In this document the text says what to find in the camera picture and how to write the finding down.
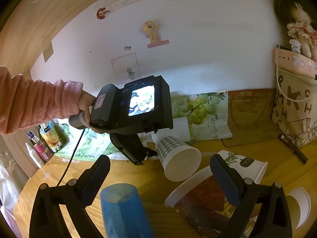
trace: silver bolt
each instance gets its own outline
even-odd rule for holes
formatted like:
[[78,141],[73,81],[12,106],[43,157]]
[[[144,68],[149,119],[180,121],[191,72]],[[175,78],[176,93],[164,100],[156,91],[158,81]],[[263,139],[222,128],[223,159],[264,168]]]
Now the silver bolt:
[[275,187],[277,187],[277,188],[281,188],[281,187],[282,187],[282,185],[281,185],[278,181],[276,181],[276,182],[274,183],[274,185],[275,185]]
[[253,183],[252,179],[250,178],[245,178],[244,182],[249,185]]
[[40,189],[41,189],[41,190],[46,189],[46,187],[47,187],[47,184],[46,184],[46,183],[42,183],[42,184],[40,185]]
[[76,184],[76,182],[77,182],[76,179],[71,179],[68,181],[68,185],[73,186]]

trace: marker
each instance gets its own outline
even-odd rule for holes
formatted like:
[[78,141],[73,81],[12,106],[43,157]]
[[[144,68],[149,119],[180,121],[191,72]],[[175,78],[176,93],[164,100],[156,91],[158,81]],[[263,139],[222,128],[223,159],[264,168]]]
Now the marker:
[[305,164],[308,158],[296,147],[288,138],[286,138],[283,134],[279,135],[279,138],[294,152],[296,156]]

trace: display screen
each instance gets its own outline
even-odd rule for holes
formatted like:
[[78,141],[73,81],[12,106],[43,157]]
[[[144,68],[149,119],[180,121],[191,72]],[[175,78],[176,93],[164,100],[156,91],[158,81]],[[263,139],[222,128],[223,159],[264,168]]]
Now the display screen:
[[132,91],[129,116],[154,110],[154,86],[146,86]]

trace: translucent blue plastic cup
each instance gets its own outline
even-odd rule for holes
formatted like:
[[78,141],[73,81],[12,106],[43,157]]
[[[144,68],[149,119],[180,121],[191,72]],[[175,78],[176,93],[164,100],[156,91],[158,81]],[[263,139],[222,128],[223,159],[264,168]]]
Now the translucent blue plastic cup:
[[110,185],[100,192],[100,201],[108,238],[153,238],[136,187]]

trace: white bear figurine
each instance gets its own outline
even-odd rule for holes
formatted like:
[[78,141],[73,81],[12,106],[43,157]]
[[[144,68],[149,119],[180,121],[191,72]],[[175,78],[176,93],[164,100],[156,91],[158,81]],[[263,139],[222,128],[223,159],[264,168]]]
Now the white bear figurine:
[[298,54],[301,54],[301,42],[299,42],[298,40],[296,39],[291,39],[289,41],[291,47],[292,47],[292,51],[293,52],[296,52]]

